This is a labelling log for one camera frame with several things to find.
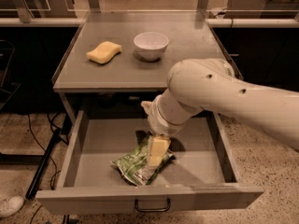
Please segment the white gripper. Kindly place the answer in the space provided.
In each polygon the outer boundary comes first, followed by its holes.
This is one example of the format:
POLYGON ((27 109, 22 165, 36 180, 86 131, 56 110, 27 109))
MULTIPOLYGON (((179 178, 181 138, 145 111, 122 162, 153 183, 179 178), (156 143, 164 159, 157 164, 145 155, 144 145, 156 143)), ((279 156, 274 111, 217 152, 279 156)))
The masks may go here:
POLYGON ((155 135, 149 138, 149 166, 158 167, 170 146, 170 139, 163 136, 173 136, 185 123, 198 113, 201 107, 191 107, 180 103, 169 90, 158 95, 152 102, 142 101, 141 106, 148 115, 149 128, 155 135))

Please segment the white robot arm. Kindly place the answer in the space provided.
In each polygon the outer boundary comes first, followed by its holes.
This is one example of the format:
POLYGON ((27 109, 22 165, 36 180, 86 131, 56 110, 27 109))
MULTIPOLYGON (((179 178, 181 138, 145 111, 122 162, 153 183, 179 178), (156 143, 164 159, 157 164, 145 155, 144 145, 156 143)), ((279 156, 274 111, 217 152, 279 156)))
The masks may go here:
POLYGON ((232 66, 222 59, 174 64, 164 93, 141 106, 150 131, 165 139, 178 133, 191 117, 211 111, 299 149, 299 93, 237 79, 232 66))

